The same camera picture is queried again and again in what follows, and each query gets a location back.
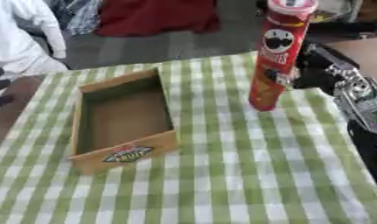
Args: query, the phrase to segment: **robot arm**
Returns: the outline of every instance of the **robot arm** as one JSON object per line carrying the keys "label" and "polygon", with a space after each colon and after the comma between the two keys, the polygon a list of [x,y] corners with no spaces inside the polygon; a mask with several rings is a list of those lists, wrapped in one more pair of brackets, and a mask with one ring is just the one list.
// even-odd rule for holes
{"label": "robot arm", "polygon": [[299,76],[283,82],[293,88],[321,88],[334,96],[348,119],[348,133],[377,183],[377,81],[363,77],[360,66],[340,52],[309,42],[298,55],[297,67]]}
{"label": "robot arm", "polygon": [[327,46],[307,42],[297,66],[300,76],[291,82],[294,88],[321,88],[334,96],[349,121],[377,134],[377,81],[363,77],[357,63]]}

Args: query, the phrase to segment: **green gingham tablecloth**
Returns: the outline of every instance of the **green gingham tablecloth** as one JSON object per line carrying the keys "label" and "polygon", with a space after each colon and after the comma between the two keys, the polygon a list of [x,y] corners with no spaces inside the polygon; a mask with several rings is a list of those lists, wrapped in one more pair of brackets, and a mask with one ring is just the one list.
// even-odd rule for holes
{"label": "green gingham tablecloth", "polygon": [[[377,186],[331,97],[290,91],[259,113],[253,58],[47,76],[0,147],[0,224],[377,223]],[[153,66],[180,149],[81,176],[67,160],[77,87]]]}

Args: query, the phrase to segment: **white cloth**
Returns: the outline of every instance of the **white cloth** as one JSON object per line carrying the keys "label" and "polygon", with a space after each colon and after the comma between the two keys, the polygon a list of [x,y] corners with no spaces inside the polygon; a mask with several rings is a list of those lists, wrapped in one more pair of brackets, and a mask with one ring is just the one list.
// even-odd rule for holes
{"label": "white cloth", "polygon": [[26,31],[19,29],[14,16],[32,21],[41,28],[51,45],[53,57],[66,57],[66,44],[58,21],[43,0],[0,0],[0,67],[17,74],[50,73],[51,69],[43,71],[43,66],[39,67],[40,61],[49,61],[48,64],[56,65],[57,70],[65,67],[50,58]]}

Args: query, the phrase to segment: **pringles logo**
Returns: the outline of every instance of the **pringles logo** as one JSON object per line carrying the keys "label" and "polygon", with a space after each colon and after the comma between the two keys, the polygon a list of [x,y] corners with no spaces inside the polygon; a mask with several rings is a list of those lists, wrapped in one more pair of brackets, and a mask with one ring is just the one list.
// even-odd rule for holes
{"label": "pringles logo", "polygon": [[153,148],[142,146],[125,146],[102,160],[105,163],[130,163],[148,155]]}
{"label": "pringles logo", "polygon": [[294,36],[291,32],[281,29],[268,30],[263,35],[263,47],[260,50],[260,55],[267,60],[285,65],[289,57],[287,50],[293,43]]}

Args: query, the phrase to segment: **wooden crate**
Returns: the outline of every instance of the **wooden crate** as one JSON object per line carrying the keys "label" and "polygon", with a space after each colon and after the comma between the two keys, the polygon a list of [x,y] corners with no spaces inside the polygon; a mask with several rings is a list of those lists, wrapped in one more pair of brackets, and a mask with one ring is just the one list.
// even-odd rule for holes
{"label": "wooden crate", "polygon": [[71,160],[83,174],[177,149],[157,69],[80,87]]}

